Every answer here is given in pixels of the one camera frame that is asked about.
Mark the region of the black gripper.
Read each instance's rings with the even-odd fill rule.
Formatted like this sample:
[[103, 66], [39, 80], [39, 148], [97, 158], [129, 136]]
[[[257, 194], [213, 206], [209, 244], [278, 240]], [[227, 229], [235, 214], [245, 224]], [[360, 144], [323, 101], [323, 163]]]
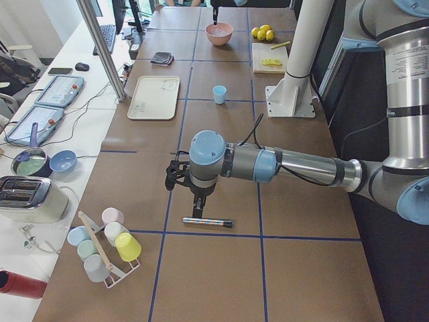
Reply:
[[214, 192], [216, 183], [217, 177], [210, 180], [200, 180], [196, 177], [190, 177], [190, 190], [194, 194], [193, 218], [202, 218], [206, 197]]
[[213, 25], [217, 25], [218, 21], [218, 8], [221, 6], [221, 0], [210, 0], [210, 5], [212, 7], [212, 18]]

